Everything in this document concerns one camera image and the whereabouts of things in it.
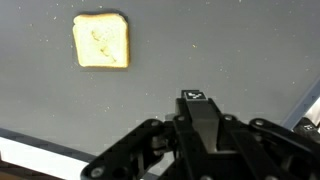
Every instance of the toast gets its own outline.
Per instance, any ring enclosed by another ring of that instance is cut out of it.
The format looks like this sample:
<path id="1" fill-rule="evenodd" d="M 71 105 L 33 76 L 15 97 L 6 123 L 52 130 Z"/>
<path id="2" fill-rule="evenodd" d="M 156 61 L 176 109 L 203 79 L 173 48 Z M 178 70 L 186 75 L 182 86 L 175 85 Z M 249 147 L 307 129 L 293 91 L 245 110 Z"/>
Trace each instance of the toast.
<path id="1" fill-rule="evenodd" d="M 82 67 L 128 67 L 128 24 L 121 15 L 78 15 L 73 21 L 78 61 Z"/>

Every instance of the metal screw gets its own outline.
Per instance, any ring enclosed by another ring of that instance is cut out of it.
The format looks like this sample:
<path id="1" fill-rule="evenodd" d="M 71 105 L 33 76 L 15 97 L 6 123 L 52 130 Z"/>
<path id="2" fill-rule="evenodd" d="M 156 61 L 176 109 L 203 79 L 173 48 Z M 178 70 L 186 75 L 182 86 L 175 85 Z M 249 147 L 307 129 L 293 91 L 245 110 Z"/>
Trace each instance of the metal screw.
<path id="1" fill-rule="evenodd" d="M 99 178 L 102 176 L 103 172 L 104 172 L 103 167 L 96 167 L 91 171 L 91 177 L 92 178 Z"/>
<path id="2" fill-rule="evenodd" d="M 184 116 L 179 116 L 179 117 L 178 117 L 178 120 L 179 120 L 179 121 L 184 121 Z"/>
<path id="3" fill-rule="evenodd" d="M 213 179 L 210 176 L 205 175 L 205 176 L 202 176 L 200 180 L 213 180 Z"/>
<path id="4" fill-rule="evenodd" d="M 151 123 L 151 126 L 158 126 L 159 125 L 159 121 L 153 121 L 152 123 Z"/>
<path id="5" fill-rule="evenodd" d="M 232 118 L 232 116 L 227 115 L 227 116 L 224 117 L 224 119 L 227 120 L 227 121 L 231 121 L 233 118 Z"/>
<path id="6" fill-rule="evenodd" d="M 263 125 L 263 121 L 262 120 L 256 120 L 256 125 L 262 126 Z"/>
<path id="7" fill-rule="evenodd" d="M 265 180 L 278 180 L 278 178 L 277 177 L 275 177 L 275 176 L 271 176 L 271 175 L 269 175 L 269 176 L 267 176 L 266 177 L 266 179 Z"/>

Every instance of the gray table surface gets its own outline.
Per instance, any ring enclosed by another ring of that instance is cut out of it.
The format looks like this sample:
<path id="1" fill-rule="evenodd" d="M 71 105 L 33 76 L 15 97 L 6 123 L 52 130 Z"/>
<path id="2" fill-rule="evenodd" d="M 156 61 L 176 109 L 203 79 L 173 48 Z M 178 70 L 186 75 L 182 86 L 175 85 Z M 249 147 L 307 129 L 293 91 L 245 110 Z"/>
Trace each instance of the gray table surface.
<path id="1" fill-rule="evenodd" d="M 73 18 L 130 28 L 127 70 L 81 68 Z M 99 154 L 200 89 L 241 120 L 275 123 L 320 74 L 318 0 L 1 0 L 2 128 Z"/>

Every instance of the food item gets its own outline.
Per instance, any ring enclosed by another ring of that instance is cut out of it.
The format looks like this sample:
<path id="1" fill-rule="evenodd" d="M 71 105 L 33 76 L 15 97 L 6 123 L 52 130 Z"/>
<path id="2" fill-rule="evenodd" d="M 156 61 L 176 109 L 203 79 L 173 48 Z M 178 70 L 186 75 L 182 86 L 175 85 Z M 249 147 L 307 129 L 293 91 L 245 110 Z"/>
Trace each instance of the food item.
<path id="1" fill-rule="evenodd" d="M 81 66 L 128 67 L 128 24 L 121 15 L 79 15 L 73 21 L 73 35 Z"/>

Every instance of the bread slice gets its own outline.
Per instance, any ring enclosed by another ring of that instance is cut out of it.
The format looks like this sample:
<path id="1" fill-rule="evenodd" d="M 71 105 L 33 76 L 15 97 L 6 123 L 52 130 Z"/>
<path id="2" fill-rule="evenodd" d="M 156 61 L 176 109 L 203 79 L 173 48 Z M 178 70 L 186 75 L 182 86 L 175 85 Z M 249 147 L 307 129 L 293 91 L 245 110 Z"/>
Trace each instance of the bread slice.
<path id="1" fill-rule="evenodd" d="M 73 35 L 81 66 L 128 67 L 128 24 L 121 15 L 78 15 L 73 21 Z"/>

